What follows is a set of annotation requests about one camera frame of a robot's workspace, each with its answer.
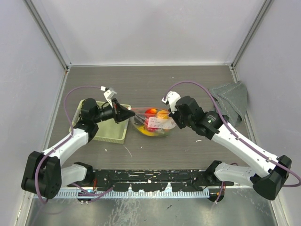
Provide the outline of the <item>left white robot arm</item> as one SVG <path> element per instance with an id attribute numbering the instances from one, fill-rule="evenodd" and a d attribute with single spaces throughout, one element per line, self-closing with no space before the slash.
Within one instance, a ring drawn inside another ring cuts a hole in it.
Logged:
<path id="1" fill-rule="evenodd" d="M 95 99 L 83 100 L 79 120 L 65 138 L 42 152 L 33 151 L 27 159 L 21 188 L 39 198 L 54 198 L 61 187 L 75 182 L 90 186 L 94 182 L 93 167 L 81 162 L 62 168 L 66 160 L 88 144 L 97 134 L 98 123 L 113 119 L 120 123 L 135 116 L 135 112 L 122 106 L 117 99 L 99 106 Z"/>

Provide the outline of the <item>red toy tomato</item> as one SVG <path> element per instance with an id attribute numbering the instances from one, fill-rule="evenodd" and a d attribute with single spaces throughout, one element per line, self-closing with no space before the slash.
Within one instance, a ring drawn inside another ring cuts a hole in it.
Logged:
<path id="1" fill-rule="evenodd" d="M 149 108 L 145 111 L 145 115 L 148 117 L 151 117 L 152 115 L 156 115 L 157 114 L 157 109 L 156 108 Z"/>

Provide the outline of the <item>yellow orange toy fruit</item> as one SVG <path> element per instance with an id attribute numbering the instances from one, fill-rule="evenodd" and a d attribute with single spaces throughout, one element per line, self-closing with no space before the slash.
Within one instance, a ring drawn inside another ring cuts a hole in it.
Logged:
<path id="1" fill-rule="evenodd" d="M 169 118 L 169 111 L 160 110 L 157 112 L 156 117 L 160 119 L 168 119 Z"/>

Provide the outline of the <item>green plastic basket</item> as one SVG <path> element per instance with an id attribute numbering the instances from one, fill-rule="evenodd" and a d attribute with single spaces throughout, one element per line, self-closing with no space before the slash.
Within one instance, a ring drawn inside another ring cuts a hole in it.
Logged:
<path id="1" fill-rule="evenodd" d="M 79 102 L 77 110 L 72 119 L 72 125 L 75 127 L 76 123 L 79 121 L 79 114 L 82 108 L 82 99 Z M 128 127 L 129 119 L 116 124 L 114 119 L 110 119 L 104 122 L 98 123 L 98 131 L 94 136 L 93 140 L 102 141 L 102 142 L 110 142 L 116 144 L 123 144 L 126 137 L 127 127 Z"/>

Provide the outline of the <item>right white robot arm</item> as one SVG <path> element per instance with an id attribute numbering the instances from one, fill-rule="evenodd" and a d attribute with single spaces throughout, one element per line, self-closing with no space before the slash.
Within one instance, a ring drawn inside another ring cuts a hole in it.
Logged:
<path id="1" fill-rule="evenodd" d="M 267 200 L 277 197 L 289 176 L 287 169 L 292 164 L 289 157 L 278 157 L 260 148 L 218 113 L 204 112 L 190 96 L 181 97 L 171 91 L 166 98 L 169 115 L 180 129 L 191 128 L 196 134 L 226 147 L 248 164 L 248 167 L 240 167 L 213 161 L 206 169 L 209 184 L 215 186 L 221 181 L 229 181 L 250 186 Z"/>

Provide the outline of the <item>dark purple toy plum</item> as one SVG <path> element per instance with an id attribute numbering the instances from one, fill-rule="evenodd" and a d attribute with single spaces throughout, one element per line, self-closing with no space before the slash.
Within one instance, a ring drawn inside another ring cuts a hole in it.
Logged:
<path id="1" fill-rule="evenodd" d="M 144 124 L 144 120 L 141 119 L 141 118 L 136 118 L 134 117 L 134 120 L 133 120 L 134 124 L 137 125 L 137 126 L 142 126 Z"/>

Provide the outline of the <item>red toy apple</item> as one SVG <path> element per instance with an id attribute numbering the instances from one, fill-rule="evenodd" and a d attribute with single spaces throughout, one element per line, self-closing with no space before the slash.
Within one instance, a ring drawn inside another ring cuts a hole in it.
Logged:
<path id="1" fill-rule="evenodd" d="M 149 118 L 145 119 L 144 126 L 145 126 L 146 129 L 151 129 L 151 127 L 149 126 Z"/>

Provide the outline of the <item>clear orange zip bag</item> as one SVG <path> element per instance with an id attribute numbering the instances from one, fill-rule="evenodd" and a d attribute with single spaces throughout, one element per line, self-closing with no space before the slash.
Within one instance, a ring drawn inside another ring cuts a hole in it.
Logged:
<path id="1" fill-rule="evenodd" d="M 136 117 L 136 118 L 141 118 L 144 121 L 146 118 L 149 118 L 149 126 L 151 127 L 151 129 L 149 129 L 149 130 L 156 130 L 159 133 L 159 137 L 165 137 L 165 136 L 169 135 L 171 133 L 171 131 L 176 127 L 176 123 L 174 122 L 174 120 L 171 117 L 169 117 L 168 119 L 160 119 L 160 118 L 157 118 L 156 115 L 152 115 L 151 117 L 148 117 L 144 113 L 149 108 L 152 108 L 152 107 L 138 107 L 138 108 L 129 107 L 128 109 L 135 112 L 134 117 Z M 168 111 L 167 109 L 162 109 L 162 108 L 156 108 L 156 109 L 157 109 L 157 111 L 160 111 L 160 110 Z M 131 121 L 132 125 L 134 126 L 134 128 L 137 129 L 138 126 L 135 125 L 133 122 L 134 117 L 131 117 L 130 121 Z"/>

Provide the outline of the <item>yellow toy banana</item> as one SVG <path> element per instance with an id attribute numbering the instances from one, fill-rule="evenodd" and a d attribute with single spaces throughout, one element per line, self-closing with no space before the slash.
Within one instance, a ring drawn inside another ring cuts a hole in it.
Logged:
<path id="1" fill-rule="evenodd" d="M 149 137 L 159 137 L 159 133 L 156 130 L 149 130 L 145 126 L 138 126 L 137 130 Z"/>

